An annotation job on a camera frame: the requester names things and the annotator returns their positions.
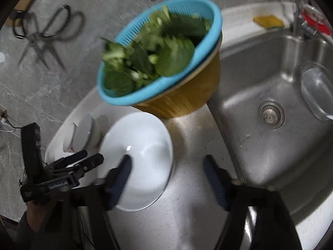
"blue colander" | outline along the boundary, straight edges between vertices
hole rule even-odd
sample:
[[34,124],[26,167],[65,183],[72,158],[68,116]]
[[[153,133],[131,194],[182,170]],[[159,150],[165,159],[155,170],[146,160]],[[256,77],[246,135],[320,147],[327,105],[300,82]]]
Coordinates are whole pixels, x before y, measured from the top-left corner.
[[112,91],[104,87],[104,62],[101,62],[97,75],[97,87],[101,98],[112,105],[135,105],[144,102],[166,89],[178,83],[186,75],[191,73],[209,54],[221,35],[222,16],[219,7],[211,0],[167,0],[147,9],[141,15],[132,20],[116,37],[115,41],[128,45],[140,31],[142,25],[148,21],[149,16],[155,10],[162,9],[166,5],[170,12],[176,12],[192,16],[199,14],[200,17],[211,21],[211,28],[204,39],[197,45],[189,65],[180,73],[171,77],[159,77],[149,85],[126,96],[117,97]]

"red object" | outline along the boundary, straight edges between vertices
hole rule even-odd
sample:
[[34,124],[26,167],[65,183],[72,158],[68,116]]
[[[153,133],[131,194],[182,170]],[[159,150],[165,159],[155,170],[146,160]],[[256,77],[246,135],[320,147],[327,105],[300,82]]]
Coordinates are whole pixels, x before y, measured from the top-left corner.
[[315,20],[313,20],[312,18],[310,18],[307,14],[303,13],[302,14],[303,18],[307,21],[307,23],[311,26],[313,26],[314,28],[316,28],[319,32],[325,33],[327,35],[331,34],[331,31],[329,30],[329,28],[325,25],[325,24],[319,24],[317,23]]

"wooden cutting board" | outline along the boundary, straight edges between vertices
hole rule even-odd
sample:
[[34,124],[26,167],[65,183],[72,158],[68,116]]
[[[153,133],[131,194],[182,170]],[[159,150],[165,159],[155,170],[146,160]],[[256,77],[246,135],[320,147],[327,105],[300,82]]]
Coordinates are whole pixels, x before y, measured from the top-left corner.
[[[32,0],[19,0],[19,2],[17,3],[17,5],[15,6],[14,9],[20,10],[20,11],[25,11],[25,10],[27,10],[27,8],[31,4],[31,2],[32,2]],[[8,17],[5,22],[5,25],[11,26],[12,23],[13,23],[12,19]],[[18,23],[19,23],[19,20],[16,20],[15,26],[17,26]]]

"sink basin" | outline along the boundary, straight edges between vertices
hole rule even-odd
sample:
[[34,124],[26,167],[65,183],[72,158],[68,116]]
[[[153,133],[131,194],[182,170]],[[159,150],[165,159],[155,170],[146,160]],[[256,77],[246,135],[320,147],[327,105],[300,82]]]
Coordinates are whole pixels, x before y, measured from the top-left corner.
[[208,102],[238,177],[279,190],[295,223],[333,190],[333,121],[318,120],[301,94],[302,69],[313,62],[333,74],[333,49],[287,30],[226,47]]

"sink drain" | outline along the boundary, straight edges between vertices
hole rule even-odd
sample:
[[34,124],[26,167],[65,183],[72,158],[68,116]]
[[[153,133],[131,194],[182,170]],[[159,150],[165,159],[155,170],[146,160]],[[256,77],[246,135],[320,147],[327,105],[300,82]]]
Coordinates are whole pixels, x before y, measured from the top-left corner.
[[284,111],[274,101],[265,101],[260,104],[258,113],[260,118],[271,128],[278,128],[284,122]]

